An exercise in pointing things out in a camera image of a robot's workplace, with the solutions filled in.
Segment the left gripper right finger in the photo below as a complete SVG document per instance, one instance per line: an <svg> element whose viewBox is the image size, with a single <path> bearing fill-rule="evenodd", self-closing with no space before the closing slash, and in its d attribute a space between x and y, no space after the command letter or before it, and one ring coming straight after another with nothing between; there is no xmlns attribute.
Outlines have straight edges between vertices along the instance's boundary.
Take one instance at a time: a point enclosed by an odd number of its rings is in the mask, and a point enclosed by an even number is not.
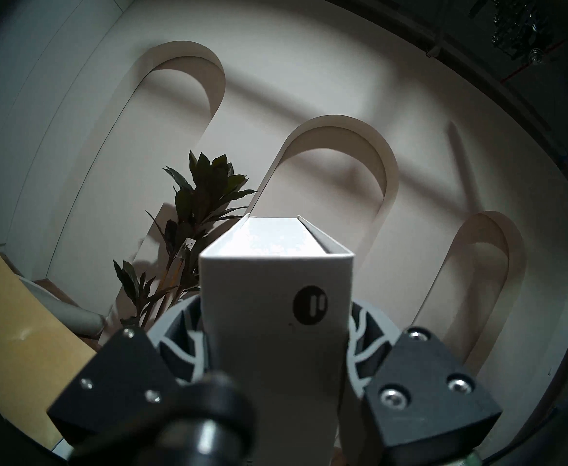
<svg viewBox="0 0 568 466"><path fill-rule="evenodd" d="M353 301L346 350L346 463L482 464L475 449L502 413L444 343L401 331Z"/></svg>

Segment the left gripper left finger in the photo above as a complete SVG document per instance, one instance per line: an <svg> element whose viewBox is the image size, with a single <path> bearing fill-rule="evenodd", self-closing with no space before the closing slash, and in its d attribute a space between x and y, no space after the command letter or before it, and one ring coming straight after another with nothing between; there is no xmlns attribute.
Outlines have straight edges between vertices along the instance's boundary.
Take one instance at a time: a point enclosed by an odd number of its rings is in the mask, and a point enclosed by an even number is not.
<svg viewBox="0 0 568 466"><path fill-rule="evenodd" d="M180 386L208 369L201 298L168 309L145 332L125 326L115 333L65 387L47 414L68 444L81 444L163 404Z"/></svg>

